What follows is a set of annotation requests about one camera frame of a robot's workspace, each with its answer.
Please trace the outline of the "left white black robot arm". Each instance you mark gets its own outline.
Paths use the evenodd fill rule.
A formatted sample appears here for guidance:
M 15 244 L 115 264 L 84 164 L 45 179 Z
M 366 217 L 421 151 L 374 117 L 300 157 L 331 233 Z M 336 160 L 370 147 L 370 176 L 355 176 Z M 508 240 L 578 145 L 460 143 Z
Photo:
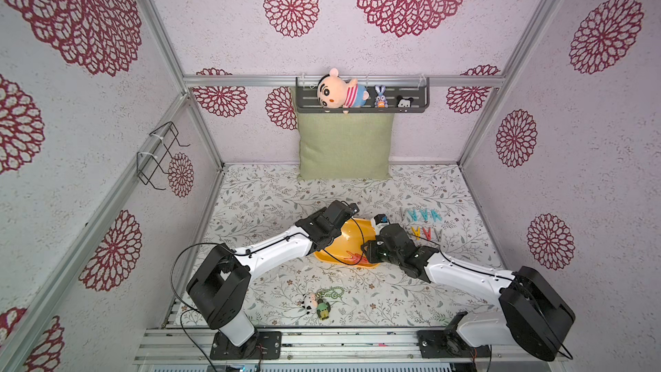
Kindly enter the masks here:
M 237 250 L 218 244 L 189 280 L 186 293 L 210 329 L 220 331 L 237 348 L 245 346 L 256 336 L 243 310 L 251 280 L 291 260 L 323 251 L 358 211 L 355 203 L 333 201 L 261 243 Z

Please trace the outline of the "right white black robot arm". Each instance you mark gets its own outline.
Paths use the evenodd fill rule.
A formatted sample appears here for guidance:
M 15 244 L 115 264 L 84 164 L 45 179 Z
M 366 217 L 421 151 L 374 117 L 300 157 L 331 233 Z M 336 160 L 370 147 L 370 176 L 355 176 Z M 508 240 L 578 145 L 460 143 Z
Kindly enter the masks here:
M 361 251 L 372 264 L 396 265 L 409 277 L 463 290 L 498 307 L 461 315 L 454 330 L 465 344 L 517 345 L 546 362 L 559 355 L 573 358 L 564 341 L 576 315 L 538 270 L 496 270 L 453 258 L 438 246 L 417 245 L 398 224 L 379 225 Z

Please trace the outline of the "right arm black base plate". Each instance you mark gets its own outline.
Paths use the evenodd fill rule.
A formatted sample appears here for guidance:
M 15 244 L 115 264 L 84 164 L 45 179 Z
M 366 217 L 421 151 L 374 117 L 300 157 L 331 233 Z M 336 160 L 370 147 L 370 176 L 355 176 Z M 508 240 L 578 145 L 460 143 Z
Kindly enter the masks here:
M 417 332 L 418 347 L 424 359 L 433 358 L 489 358 L 488 345 L 473 347 L 451 330 L 420 330 Z

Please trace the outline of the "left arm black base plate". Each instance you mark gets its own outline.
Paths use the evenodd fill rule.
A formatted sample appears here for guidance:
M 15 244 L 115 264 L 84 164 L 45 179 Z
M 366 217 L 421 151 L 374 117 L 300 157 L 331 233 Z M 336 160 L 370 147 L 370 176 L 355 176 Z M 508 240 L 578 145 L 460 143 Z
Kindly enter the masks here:
M 214 336 L 210 359 L 228 360 L 277 360 L 282 349 L 282 333 L 256 330 L 242 345 L 236 346 L 227 336 L 217 332 Z

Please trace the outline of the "yellow plastic storage box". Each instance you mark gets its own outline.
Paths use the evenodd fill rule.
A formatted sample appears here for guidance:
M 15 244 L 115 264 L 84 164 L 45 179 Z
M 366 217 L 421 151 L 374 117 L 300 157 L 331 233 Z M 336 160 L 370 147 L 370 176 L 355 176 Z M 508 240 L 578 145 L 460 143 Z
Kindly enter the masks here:
M 371 220 L 349 220 L 344 224 L 341 235 L 337 237 L 330 246 L 327 246 L 323 251 L 316 251 L 313 255 L 317 260 L 329 264 L 373 269 L 378 266 L 378 263 L 373 264 L 368 262 L 361 247 L 367 241 L 375 240 L 375 237 L 375 227 Z M 362 253 L 366 262 L 361 265 L 349 265 L 346 262 L 348 251 L 351 251 L 352 253 Z

